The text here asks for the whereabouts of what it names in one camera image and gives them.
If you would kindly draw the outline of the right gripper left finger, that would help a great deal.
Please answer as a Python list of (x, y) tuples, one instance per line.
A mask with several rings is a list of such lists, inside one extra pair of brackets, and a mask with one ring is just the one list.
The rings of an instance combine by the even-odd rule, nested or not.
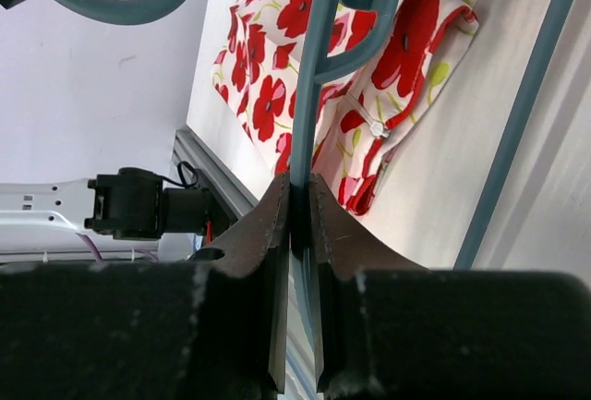
[(9, 263), (5, 399), (274, 399), (285, 387), (289, 177), (198, 261)]

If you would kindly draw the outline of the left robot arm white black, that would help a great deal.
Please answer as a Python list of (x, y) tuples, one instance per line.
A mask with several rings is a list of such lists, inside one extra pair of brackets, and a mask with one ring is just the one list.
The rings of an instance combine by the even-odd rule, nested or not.
[(166, 175), (185, 123), (207, 0), (142, 25), (86, 18), (55, 0), (1, 12), (1, 207), (6, 253), (130, 251), (93, 233), (90, 180), (136, 167)]

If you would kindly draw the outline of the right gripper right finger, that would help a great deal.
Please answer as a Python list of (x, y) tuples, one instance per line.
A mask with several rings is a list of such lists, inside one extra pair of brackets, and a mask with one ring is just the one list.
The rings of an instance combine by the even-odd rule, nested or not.
[(435, 271), (309, 183), (317, 384), (329, 399), (586, 399), (590, 291), (566, 273)]

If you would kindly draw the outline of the teal hanger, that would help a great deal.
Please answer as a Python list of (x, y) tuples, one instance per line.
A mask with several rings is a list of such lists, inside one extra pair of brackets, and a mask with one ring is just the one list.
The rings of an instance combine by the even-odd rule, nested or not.
[[(310, 180), (322, 177), (356, 220), (369, 209), (397, 144), (468, 51), (479, 27), (476, 1), (236, 0), (232, 6), (213, 83), (274, 178), (289, 177), (288, 260), (299, 265), (318, 393)], [(88, 186), (98, 203), (85, 223), (92, 232), (135, 240), (207, 235), (206, 246), (186, 261), (203, 259), (234, 225), (206, 188), (183, 181), (165, 188), (161, 176), (146, 170), (123, 168)]]

